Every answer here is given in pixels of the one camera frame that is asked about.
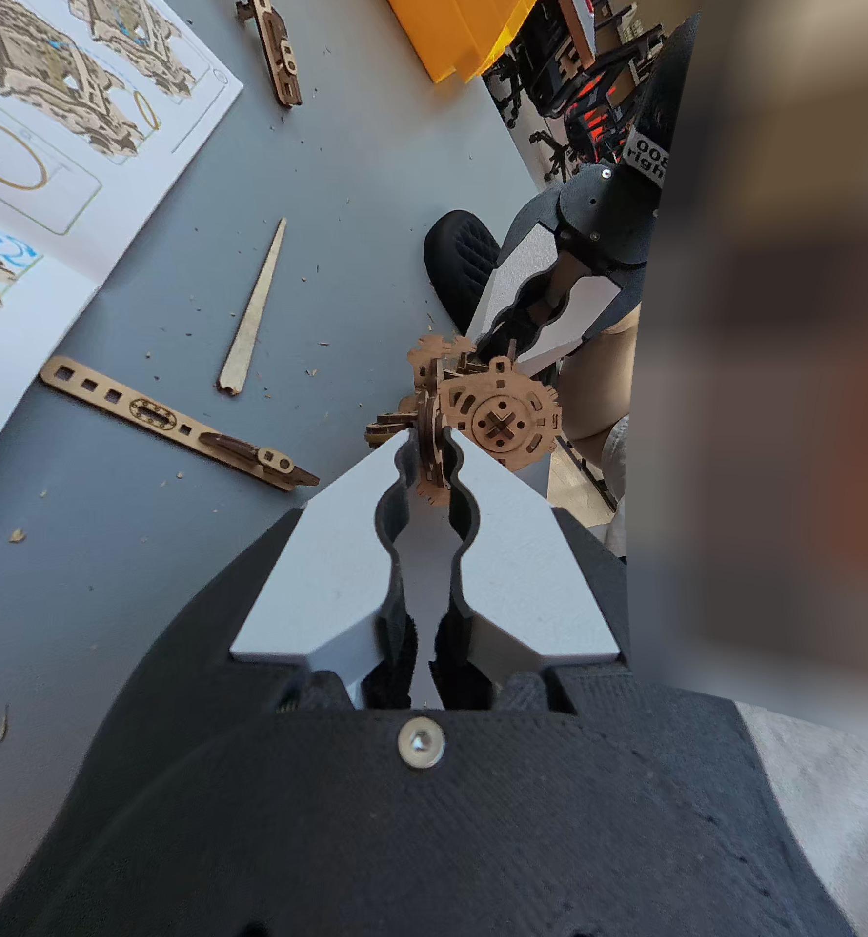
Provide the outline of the wooden strip with cross piece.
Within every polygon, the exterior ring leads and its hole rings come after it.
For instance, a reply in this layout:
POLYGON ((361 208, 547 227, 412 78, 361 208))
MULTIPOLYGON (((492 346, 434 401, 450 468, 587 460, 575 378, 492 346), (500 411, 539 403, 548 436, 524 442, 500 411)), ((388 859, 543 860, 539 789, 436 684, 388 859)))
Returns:
POLYGON ((284 20, 270 1, 237 1, 235 6, 241 21, 254 20, 257 26, 278 103, 286 109, 301 106, 298 65, 284 20))

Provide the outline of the flat wooden strip with holes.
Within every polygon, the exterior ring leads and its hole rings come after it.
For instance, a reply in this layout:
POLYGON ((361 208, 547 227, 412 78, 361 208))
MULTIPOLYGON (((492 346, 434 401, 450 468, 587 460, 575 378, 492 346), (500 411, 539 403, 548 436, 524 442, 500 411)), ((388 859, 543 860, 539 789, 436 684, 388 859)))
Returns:
POLYGON ((282 451, 220 433, 69 358, 53 356, 40 370, 40 379, 77 401, 269 486, 292 491, 299 486, 315 487, 320 483, 318 476, 301 468, 282 451))

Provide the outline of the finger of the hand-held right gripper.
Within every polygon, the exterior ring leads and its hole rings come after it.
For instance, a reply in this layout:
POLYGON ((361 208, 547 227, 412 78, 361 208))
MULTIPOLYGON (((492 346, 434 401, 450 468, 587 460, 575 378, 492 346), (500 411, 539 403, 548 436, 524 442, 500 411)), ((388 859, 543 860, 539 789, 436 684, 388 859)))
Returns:
POLYGON ((543 224, 535 224, 491 273, 470 322, 473 344, 482 345, 487 340, 500 316, 514 308, 525 285, 551 271, 557 256, 555 234, 543 224))
POLYGON ((537 338, 517 354, 517 368, 546 368, 577 350, 585 332, 621 289, 604 276, 583 277, 569 291, 562 311, 541 326, 537 338))

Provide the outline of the illustrated instruction booklet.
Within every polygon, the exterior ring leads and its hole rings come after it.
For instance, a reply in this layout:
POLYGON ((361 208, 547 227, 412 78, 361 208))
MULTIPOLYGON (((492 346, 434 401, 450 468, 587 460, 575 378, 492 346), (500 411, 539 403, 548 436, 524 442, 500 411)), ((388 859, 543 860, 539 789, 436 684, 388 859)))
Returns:
POLYGON ((0 1, 0 433, 242 89, 160 1, 0 1))

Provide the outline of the wooden gear puzzle assembly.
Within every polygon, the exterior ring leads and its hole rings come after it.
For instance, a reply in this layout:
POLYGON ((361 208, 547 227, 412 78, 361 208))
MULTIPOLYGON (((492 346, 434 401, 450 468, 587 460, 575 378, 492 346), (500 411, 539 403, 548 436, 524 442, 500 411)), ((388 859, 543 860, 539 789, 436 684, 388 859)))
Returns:
POLYGON ((561 410, 557 392, 524 374, 511 339, 506 353, 478 360, 473 343, 428 334, 407 353, 413 392, 398 410, 383 413, 364 433, 371 449, 405 429, 417 432, 420 450, 417 493, 446 505, 450 484, 444 467, 443 432, 451 428, 510 471, 520 471, 555 450, 561 410))

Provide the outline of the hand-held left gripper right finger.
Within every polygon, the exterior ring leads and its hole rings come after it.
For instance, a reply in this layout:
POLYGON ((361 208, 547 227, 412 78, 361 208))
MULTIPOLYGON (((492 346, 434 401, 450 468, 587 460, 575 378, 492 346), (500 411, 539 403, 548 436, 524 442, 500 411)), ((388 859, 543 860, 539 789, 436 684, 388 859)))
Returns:
POLYGON ((468 638, 460 657, 496 686, 514 673, 615 662, 619 648, 550 502, 461 432, 451 523, 451 601, 468 638))

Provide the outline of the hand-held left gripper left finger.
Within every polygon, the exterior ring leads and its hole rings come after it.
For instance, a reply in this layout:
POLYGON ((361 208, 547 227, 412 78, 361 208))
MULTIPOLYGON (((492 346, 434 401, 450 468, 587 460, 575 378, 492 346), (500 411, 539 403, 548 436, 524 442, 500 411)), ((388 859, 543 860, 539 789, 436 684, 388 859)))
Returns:
POLYGON ((394 541, 408 522, 414 433, 397 432, 311 498, 230 646, 241 662, 329 671, 347 690, 394 664, 406 625, 394 541))

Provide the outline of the black office chair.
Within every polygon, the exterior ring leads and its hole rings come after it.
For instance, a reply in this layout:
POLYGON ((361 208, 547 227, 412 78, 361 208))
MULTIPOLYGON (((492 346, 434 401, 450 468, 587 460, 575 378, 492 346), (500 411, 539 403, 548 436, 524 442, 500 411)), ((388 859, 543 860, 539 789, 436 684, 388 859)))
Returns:
POLYGON ((550 183, 556 176, 566 182, 569 176, 576 174, 583 166, 596 165, 599 157, 592 133, 582 118, 575 122, 565 122, 564 130, 567 141, 560 143, 548 130, 535 131, 528 137, 529 143, 544 143, 550 147, 550 169, 545 171, 544 181, 550 183))
POLYGON ((544 115, 545 67, 548 58, 540 50, 516 40, 484 74, 484 81, 500 116, 510 130, 516 127, 527 98, 544 115))

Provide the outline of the pointed wooden stick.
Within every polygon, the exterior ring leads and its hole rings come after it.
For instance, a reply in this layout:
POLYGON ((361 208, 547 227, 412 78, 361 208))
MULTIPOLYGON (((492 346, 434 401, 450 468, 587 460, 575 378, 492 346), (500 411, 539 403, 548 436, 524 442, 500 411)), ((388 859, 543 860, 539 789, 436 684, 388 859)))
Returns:
POLYGON ((247 379, 286 229, 287 218, 281 217, 217 379, 218 388, 233 396, 242 392, 247 379))

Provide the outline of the person's white clothing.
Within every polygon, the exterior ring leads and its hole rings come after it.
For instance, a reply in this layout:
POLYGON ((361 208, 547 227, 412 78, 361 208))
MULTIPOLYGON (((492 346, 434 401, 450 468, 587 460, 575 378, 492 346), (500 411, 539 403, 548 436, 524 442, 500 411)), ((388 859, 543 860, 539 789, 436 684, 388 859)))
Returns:
POLYGON ((736 706, 798 844, 854 931, 868 936, 868 739, 736 706))

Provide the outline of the yellow plastic box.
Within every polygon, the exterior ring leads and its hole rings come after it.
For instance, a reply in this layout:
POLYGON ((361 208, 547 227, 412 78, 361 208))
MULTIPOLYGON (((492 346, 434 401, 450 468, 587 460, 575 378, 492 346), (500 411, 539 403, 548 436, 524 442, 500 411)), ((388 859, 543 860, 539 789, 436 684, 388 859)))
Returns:
POLYGON ((434 83, 467 82, 495 64, 535 1, 389 1, 434 83))

